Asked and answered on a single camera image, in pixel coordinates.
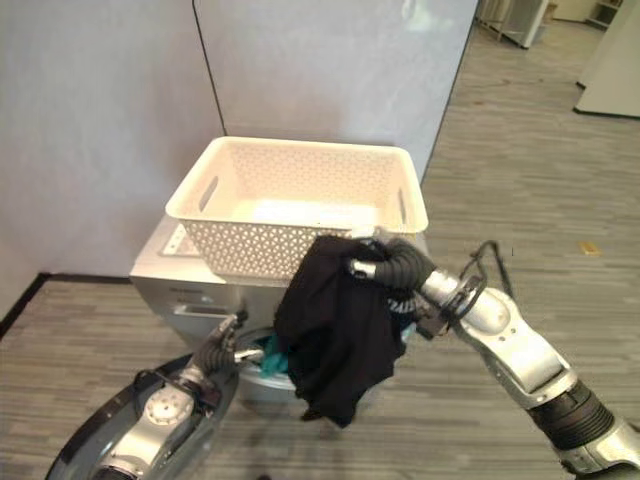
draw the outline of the gray partition wall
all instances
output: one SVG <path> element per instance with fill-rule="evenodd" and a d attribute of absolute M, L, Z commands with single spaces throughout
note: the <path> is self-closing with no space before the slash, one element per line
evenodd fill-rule
<path fill-rule="evenodd" d="M 476 3 L 195 0 L 230 135 L 397 145 L 420 176 Z"/>

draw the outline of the laundry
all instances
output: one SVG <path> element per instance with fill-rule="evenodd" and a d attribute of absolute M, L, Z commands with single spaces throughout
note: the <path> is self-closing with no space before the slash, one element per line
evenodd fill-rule
<path fill-rule="evenodd" d="M 294 275 L 274 328 L 296 395 L 309 404 L 303 419 L 324 416 L 348 426 L 363 394 L 392 376 L 404 354 L 413 292 L 390 291 L 345 268 L 350 258 L 380 261 L 385 255 L 380 246 L 321 236 Z"/>

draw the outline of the basket handle hole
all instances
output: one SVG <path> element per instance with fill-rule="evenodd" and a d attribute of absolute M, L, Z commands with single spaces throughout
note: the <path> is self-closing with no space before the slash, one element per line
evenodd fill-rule
<path fill-rule="evenodd" d="M 213 177 L 211 182 L 209 182 L 209 186 L 207 187 L 207 189 L 202 194 L 202 197 L 200 198 L 200 203 L 198 204 L 198 206 L 200 207 L 201 212 L 204 211 L 205 207 L 207 206 L 207 203 L 209 203 L 209 200 L 211 200 L 211 195 L 213 195 L 217 187 L 218 187 L 218 176 L 216 175 L 215 177 Z"/>

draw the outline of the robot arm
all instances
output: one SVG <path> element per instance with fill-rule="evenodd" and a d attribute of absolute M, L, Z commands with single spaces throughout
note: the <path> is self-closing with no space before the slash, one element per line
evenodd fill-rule
<path fill-rule="evenodd" d="M 106 453 L 92 480 L 175 478 L 172 468 L 188 461 L 225 415 L 235 391 L 236 366 L 257 360 L 260 349 L 235 350 L 244 314 L 229 315 L 194 352 L 175 378 L 146 401 L 138 421 Z"/>
<path fill-rule="evenodd" d="M 440 310 L 458 337 L 470 344 L 511 398 L 553 444 L 574 474 L 618 464 L 640 470 L 640 435 L 615 416 L 579 379 L 562 356 L 523 320 L 505 293 L 438 269 L 408 242 L 388 244 L 380 264 L 352 260 L 350 270 L 395 288 L 413 288 Z"/>

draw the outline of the washer door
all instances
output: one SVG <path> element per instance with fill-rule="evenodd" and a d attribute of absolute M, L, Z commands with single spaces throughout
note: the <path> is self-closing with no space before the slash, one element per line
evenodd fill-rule
<path fill-rule="evenodd" d="M 165 363 L 157 370 L 165 376 L 178 372 L 189 361 L 185 355 Z M 219 428 L 233 399 L 238 385 L 237 374 L 216 379 L 222 390 L 222 401 L 210 419 L 200 422 L 196 430 L 173 456 L 172 461 L 161 472 L 151 473 L 149 480 L 188 478 L 189 472 L 198 465 L 198 460 L 209 454 L 211 439 Z M 129 384 L 111 400 L 99 408 L 69 439 L 51 465 L 47 480 L 80 480 L 90 478 L 102 457 L 136 423 L 135 403 L 144 405 L 149 396 L 161 385 L 153 375 L 146 375 L 138 382 L 137 389 Z"/>

